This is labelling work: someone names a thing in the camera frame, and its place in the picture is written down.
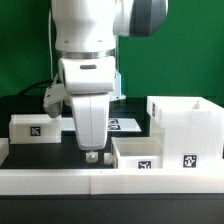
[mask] green backdrop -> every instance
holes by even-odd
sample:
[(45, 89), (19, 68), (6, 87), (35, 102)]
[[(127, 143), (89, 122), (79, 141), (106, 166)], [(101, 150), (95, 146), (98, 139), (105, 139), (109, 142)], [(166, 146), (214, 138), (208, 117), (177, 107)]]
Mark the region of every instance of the green backdrop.
[[(48, 1), (0, 3), (0, 96), (50, 78)], [(224, 1), (169, 0), (150, 38), (120, 38), (123, 91), (203, 96), (224, 105)]]

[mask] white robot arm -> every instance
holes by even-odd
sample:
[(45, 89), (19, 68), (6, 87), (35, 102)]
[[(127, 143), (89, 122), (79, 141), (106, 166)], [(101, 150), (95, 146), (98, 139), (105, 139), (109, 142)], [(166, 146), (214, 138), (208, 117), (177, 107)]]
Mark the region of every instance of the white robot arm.
[[(79, 147), (102, 149), (107, 139), (109, 92), (114, 90), (116, 73), (114, 36), (150, 36), (165, 21), (167, 0), (51, 2), (62, 92), (70, 99)], [(45, 100), (44, 107), (49, 115), (58, 115), (52, 108), (60, 111), (60, 103), (55, 107), (48, 102)]]

